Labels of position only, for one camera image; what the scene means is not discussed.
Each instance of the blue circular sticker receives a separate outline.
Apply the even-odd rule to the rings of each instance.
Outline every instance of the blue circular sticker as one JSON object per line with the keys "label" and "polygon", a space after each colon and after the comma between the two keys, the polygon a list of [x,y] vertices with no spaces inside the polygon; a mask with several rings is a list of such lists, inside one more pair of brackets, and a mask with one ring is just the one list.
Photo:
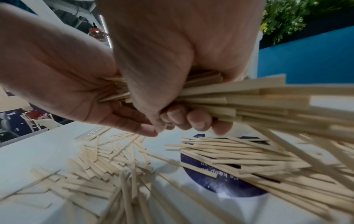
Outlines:
{"label": "blue circular sticker", "polygon": [[[198,134],[194,137],[204,137],[205,134]],[[220,197],[255,197],[266,194],[267,192],[257,188],[243,180],[240,180],[228,173],[215,169],[212,166],[204,164],[198,160],[195,160],[189,156],[181,154],[181,161],[196,166],[198,168],[216,173],[218,176],[216,179],[209,176],[205,176],[201,173],[184,168],[189,177],[192,178],[197,184],[217,193]],[[231,165],[235,168],[240,168],[238,165]]]}

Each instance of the white table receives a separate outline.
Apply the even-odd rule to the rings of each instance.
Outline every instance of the white table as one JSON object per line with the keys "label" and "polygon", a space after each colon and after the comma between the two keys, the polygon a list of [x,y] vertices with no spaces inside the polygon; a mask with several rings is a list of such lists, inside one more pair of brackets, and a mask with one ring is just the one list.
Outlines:
{"label": "white table", "polygon": [[[34,167],[51,169],[65,169],[65,161],[77,152],[78,144],[73,139],[82,133],[94,128],[95,125],[73,122],[62,127],[50,130],[31,138],[15,142],[0,148],[0,193],[25,186],[32,181],[29,170]],[[119,130],[110,130],[104,136],[109,139],[113,134],[120,134]],[[165,131],[157,138],[147,138],[144,146],[148,151],[162,156],[179,160],[177,152],[164,151],[164,144],[178,144],[181,137],[191,137],[197,134],[195,130]],[[321,224],[325,223],[312,214],[295,207],[292,204],[274,198],[269,194],[252,198],[218,197],[215,193],[196,184],[184,171],[171,165],[166,165],[156,159],[151,159],[155,169],[164,169],[171,178],[188,186],[205,197],[210,202],[222,207],[233,214],[240,221],[250,224]],[[196,204],[187,196],[181,194],[167,182],[156,179],[154,186],[171,201],[191,223],[215,224],[219,221]],[[75,218],[74,223],[94,223],[95,218],[87,211],[76,206],[67,206],[58,196],[47,192],[41,195],[43,200],[53,201],[48,209],[33,207],[3,201],[0,202],[0,223],[2,224],[37,224],[37,223],[68,223],[68,217]],[[94,199],[90,201],[97,208],[104,209],[107,201]],[[163,208],[154,199],[149,199],[149,207],[157,223],[173,223]],[[335,223],[350,223],[349,217],[343,213],[336,213]]]}

